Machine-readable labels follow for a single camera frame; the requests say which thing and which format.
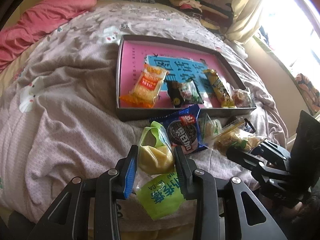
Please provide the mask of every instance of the wrinkled blanket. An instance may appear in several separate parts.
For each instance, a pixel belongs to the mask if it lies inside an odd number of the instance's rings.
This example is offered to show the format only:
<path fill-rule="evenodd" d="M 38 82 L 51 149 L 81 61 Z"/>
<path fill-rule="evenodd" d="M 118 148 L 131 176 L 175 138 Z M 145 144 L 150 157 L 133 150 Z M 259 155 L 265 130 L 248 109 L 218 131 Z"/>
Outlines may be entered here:
<path fill-rule="evenodd" d="M 286 127 L 260 77 L 198 20 L 171 8 L 112 3 L 84 13 L 47 36 L 29 57 L 21 77 L 3 93 L 1 205 L 36 222 L 74 176 L 98 177 L 139 141 L 148 122 L 121 122 L 115 114 L 120 37 L 110 43 L 104 32 L 110 27 L 121 34 L 172 38 L 221 52 L 254 93 L 257 109 L 250 120 L 257 134 L 286 145 Z M 249 171 L 217 151 L 207 149 L 189 157 L 216 177 L 238 176 L 250 187 L 256 185 Z M 143 186 L 150 179 L 138 173 L 135 185 Z M 152 221 L 134 194 L 120 201 L 119 208 L 124 231 L 193 223 L 195 215 L 195 202 L 186 201 L 174 214 Z"/>

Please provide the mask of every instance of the pink blanket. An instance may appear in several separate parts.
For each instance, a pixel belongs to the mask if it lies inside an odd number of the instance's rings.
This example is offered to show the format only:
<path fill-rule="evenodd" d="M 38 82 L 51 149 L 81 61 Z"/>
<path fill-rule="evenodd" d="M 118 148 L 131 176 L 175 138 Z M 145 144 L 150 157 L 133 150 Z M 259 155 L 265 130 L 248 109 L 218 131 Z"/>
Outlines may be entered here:
<path fill-rule="evenodd" d="M 17 24 L 0 31 L 0 72 L 30 45 L 96 3 L 97 0 L 42 0 L 25 11 Z"/>

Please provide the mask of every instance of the red logo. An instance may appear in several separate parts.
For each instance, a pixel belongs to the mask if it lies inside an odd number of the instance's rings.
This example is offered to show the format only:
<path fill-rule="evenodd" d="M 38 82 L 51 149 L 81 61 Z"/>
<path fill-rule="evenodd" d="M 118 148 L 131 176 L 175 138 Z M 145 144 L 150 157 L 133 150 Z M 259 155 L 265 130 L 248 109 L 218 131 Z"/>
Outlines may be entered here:
<path fill-rule="evenodd" d="M 180 116 L 179 119 L 183 126 L 196 123 L 196 118 L 192 114 Z"/>

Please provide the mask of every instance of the orange snack package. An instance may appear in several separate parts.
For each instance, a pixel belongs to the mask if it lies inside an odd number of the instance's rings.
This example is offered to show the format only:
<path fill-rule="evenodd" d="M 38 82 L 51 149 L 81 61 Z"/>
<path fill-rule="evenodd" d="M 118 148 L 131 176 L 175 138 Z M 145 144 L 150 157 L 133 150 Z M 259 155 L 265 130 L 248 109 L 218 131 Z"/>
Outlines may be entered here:
<path fill-rule="evenodd" d="M 164 68 L 145 64 L 138 82 L 129 94 L 120 96 L 120 99 L 133 107 L 152 108 L 167 73 Z"/>

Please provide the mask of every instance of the curtain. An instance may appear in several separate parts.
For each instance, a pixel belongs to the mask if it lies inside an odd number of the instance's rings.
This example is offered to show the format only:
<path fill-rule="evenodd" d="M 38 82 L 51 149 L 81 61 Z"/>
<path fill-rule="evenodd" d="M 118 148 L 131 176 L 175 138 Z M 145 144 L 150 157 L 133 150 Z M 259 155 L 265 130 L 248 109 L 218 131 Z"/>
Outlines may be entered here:
<path fill-rule="evenodd" d="M 264 0 L 232 0 L 233 24 L 226 32 L 230 41 L 245 44 L 261 27 Z"/>

